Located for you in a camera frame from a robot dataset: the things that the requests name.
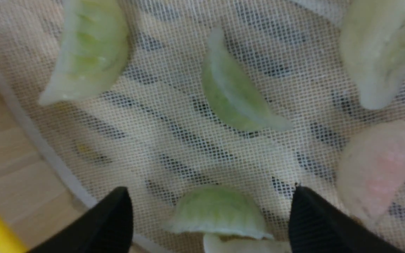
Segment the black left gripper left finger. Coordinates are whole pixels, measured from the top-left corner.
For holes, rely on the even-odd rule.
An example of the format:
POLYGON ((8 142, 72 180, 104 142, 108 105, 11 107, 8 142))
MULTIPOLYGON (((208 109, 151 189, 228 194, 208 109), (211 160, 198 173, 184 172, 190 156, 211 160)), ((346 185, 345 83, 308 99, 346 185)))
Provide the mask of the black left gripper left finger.
POLYGON ((128 253, 134 233, 133 206, 125 186, 114 188, 69 226, 30 253, 128 253))

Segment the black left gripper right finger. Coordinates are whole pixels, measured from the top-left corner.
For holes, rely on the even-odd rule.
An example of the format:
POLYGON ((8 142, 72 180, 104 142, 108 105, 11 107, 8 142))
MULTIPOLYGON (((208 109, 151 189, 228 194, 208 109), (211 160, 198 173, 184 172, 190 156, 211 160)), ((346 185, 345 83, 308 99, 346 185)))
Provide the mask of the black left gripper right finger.
POLYGON ((294 253, 400 253, 305 186, 291 202, 288 237, 294 253))

